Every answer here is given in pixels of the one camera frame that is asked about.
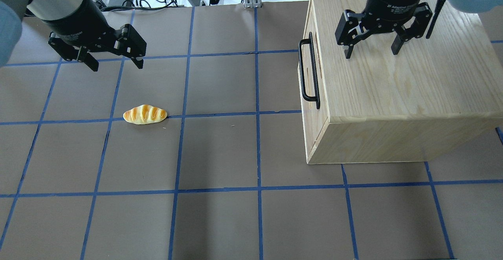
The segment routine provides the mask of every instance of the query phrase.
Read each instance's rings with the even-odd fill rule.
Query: tile
[[[180,188],[257,186],[254,115],[185,120]]]
[[[496,55],[499,59],[499,62],[501,63],[501,65],[503,65],[503,43],[492,44],[492,47],[494,48],[494,51],[496,52]]]
[[[188,88],[187,114],[255,112],[255,57],[193,57]]]
[[[262,186],[343,184],[341,165],[308,165],[302,114],[260,116]]]
[[[167,259],[172,208],[172,194],[97,197],[84,259]]]
[[[350,189],[360,259],[447,259],[429,186]]]
[[[490,11],[479,13],[479,16],[489,39],[492,41],[503,40],[503,29],[501,28],[503,6],[497,6]]]
[[[308,2],[264,2],[257,9],[259,50],[297,49]]]
[[[423,162],[344,164],[347,183],[428,182]]]
[[[454,256],[500,259],[503,253],[503,184],[437,185]]]
[[[7,223],[13,200],[14,198],[0,198],[0,231],[2,233],[4,232],[5,223]]]
[[[79,259],[92,199],[18,199],[0,260]]]
[[[113,122],[99,190],[173,190],[180,119],[136,125]]]
[[[108,25],[114,30],[119,30],[124,24],[129,24],[131,21],[132,11],[107,11],[103,12]],[[115,55],[111,52],[93,52],[95,59],[120,59],[121,55]]]
[[[21,193],[92,192],[108,123],[43,124]]]
[[[187,54],[192,8],[135,11],[133,27],[147,42],[147,56]]]
[[[36,131],[37,125],[0,126],[0,194],[18,190]]]
[[[434,181],[503,178],[503,145],[496,131],[461,145],[429,162]]]
[[[242,4],[195,8],[191,54],[254,50],[253,9]]]
[[[59,54],[47,43],[51,29],[36,17],[25,17],[22,24],[23,33],[8,64],[59,61]]]
[[[353,259],[344,189],[262,191],[264,259]]]
[[[93,72],[79,63],[61,65],[44,119],[109,118],[120,66],[120,61],[99,63]]]
[[[149,59],[142,70],[124,63],[115,117],[133,107],[148,104],[181,115],[184,105],[187,59]]]
[[[0,122],[38,121],[57,65],[0,68]]]
[[[180,194],[173,259],[259,258],[257,192]]]
[[[261,111],[300,109],[296,52],[259,55],[259,100]]]

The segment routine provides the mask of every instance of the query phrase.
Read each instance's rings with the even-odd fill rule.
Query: wooden top panel
[[[348,60],[334,33],[343,10],[359,13],[366,0],[311,2],[331,122],[503,117],[503,68],[477,14],[447,1],[429,40],[393,55],[396,33],[372,35]]]

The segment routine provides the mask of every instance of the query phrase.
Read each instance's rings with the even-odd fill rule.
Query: wooden box
[[[503,68],[477,14],[446,2],[430,39],[393,55],[395,33],[372,35],[345,59],[334,32],[344,9],[365,3],[309,1],[304,39],[311,32],[320,96],[319,110],[301,99],[309,164],[431,160],[503,122]],[[308,45],[301,53],[313,95]]]

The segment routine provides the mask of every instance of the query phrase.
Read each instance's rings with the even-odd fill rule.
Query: black handle
[[[306,83],[304,79],[304,63],[302,62],[302,46],[309,44],[309,53],[311,54],[311,66],[313,69],[314,96],[308,96],[306,93]],[[299,64],[300,64],[300,84],[302,85],[302,97],[309,102],[316,102],[316,109],[319,109],[319,91],[318,76],[316,75],[316,63],[314,61],[313,35],[309,32],[309,39],[302,39],[299,42]]]

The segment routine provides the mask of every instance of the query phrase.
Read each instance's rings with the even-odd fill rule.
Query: bread
[[[153,124],[164,120],[167,111],[151,105],[141,105],[126,111],[122,117],[132,124]]]

